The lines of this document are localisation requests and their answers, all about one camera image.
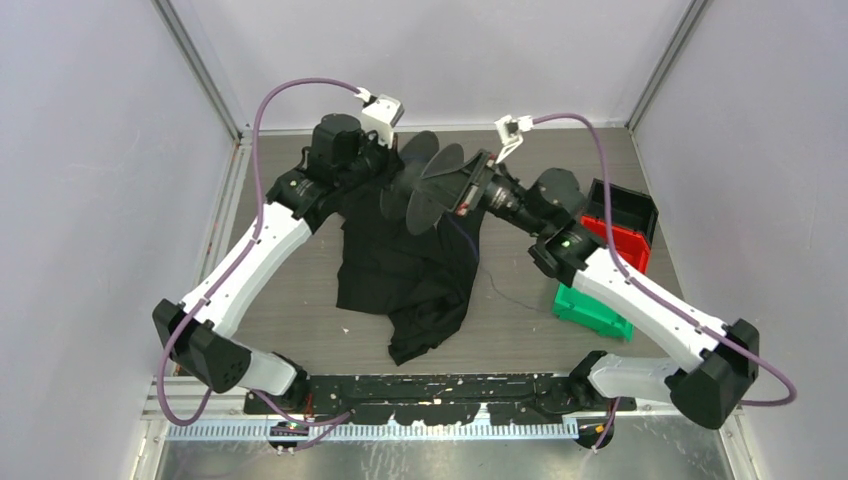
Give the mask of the grey plastic cable spool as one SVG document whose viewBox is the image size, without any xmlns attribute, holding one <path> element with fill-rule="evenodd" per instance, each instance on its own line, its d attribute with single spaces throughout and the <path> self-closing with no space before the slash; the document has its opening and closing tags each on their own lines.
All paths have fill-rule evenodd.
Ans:
<svg viewBox="0 0 848 480">
<path fill-rule="evenodd" d="M 480 179 L 489 157 L 484 149 L 468 157 L 458 143 L 441 147 L 432 131 L 416 134 L 399 151 L 402 169 L 380 192 L 381 214 L 402 220 L 415 236 L 446 213 L 467 215 L 479 204 Z"/>
</svg>

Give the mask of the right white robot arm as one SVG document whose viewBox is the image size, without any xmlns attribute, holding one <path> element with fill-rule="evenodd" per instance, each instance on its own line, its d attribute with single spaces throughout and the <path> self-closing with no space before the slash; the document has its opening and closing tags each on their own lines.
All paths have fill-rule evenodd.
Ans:
<svg viewBox="0 0 848 480">
<path fill-rule="evenodd" d="M 622 260 L 582 223 L 591 200 L 570 171 L 548 169 L 524 188 L 481 151 L 459 172 L 458 212 L 486 210 L 535 237 L 529 252 L 546 276 L 603 303 L 663 349 L 659 359 L 588 355 L 570 385 L 577 406 L 591 411 L 613 397 L 650 399 L 716 430 L 741 405 L 759 376 L 757 328 L 692 307 Z"/>
</svg>

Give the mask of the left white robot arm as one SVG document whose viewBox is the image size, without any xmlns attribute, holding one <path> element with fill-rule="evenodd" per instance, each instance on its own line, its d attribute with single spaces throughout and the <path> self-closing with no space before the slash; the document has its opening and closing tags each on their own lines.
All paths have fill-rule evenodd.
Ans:
<svg viewBox="0 0 848 480">
<path fill-rule="evenodd" d="M 169 360 L 215 393 L 260 390 L 284 414 L 305 405 L 307 389 L 297 380 L 296 364 L 233 337 L 272 275 L 340 209 L 345 196 L 397 171 L 395 125 L 367 113 L 321 119 L 300 163 L 276 179 L 252 225 L 212 273 L 180 301 L 163 299 L 154 308 Z"/>
</svg>

